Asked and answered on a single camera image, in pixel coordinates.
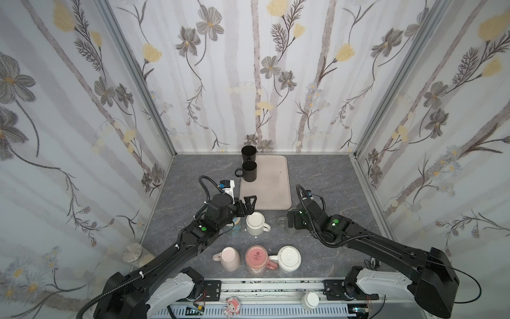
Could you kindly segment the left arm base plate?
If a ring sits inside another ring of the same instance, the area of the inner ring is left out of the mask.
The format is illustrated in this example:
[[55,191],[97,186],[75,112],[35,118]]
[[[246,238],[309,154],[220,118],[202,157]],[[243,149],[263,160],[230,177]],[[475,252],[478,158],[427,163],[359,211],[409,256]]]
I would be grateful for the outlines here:
[[222,282],[220,280],[205,280],[203,282],[202,301],[219,302]]

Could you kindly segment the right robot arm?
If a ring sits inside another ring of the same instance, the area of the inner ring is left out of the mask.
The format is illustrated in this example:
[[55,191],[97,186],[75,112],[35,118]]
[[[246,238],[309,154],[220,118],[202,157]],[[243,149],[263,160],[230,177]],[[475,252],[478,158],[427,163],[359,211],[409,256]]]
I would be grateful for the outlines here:
[[429,251],[409,247],[377,235],[352,219],[326,213],[324,201],[317,203],[315,194],[296,186],[300,201],[288,211],[288,226],[306,229],[330,249],[346,247],[362,252],[394,268],[410,280],[404,291],[426,312],[450,318],[460,285],[458,273],[445,252],[435,247]]

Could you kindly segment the grey ceramic mug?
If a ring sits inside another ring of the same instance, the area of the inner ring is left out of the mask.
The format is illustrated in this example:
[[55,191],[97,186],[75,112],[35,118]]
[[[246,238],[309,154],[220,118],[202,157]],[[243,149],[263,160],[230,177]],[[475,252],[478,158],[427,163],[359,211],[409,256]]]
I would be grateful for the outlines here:
[[293,235],[297,233],[297,230],[290,224],[290,218],[294,217],[296,210],[294,208],[289,209],[284,216],[281,216],[277,220],[277,226],[283,227],[287,234]]

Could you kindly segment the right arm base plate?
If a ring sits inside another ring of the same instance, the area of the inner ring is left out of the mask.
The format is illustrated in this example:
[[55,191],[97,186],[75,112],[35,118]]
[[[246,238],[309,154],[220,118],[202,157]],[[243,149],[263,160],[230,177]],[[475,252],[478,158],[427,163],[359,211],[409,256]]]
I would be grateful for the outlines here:
[[347,294],[343,279],[325,279],[323,281],[323,295],[329,301],[349,301],[351,297]]

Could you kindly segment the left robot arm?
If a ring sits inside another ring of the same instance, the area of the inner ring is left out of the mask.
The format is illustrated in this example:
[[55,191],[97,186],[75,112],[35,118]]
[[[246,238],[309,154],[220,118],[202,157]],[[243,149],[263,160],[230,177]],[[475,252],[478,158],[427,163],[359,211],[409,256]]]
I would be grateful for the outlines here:
[[117,272],[106,282],[102,294],[87,302],[77,313],[83,318],[86,312],[96,307],[94,318],[149,318],[160,308],[168,306],[170,289],[162,288],[164,282],[171,283],[170,275],[187,261],[202,253],[219,237],[220,231],[234,222],[237,217],[254,213],[257,197],[244,199],[229,195],[222,187],[215,185],[218,194],[211,196],[205,175],[199,177],[206,200],[193,216],[190,224],[179,231],[177,240],[169,248],[146,265],[127,275]]

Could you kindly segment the black and white mug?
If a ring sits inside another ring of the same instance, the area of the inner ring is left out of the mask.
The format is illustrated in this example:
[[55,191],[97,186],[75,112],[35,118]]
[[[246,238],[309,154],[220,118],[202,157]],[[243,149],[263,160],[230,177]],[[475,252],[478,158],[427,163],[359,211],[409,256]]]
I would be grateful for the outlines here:
[[241,155],[243,158],[243,162],[248,162],[248,161],[255,162],[256,154],[257,154],[257,148],[255,146],[248,145],[248,146],[244,146],[241,149]]

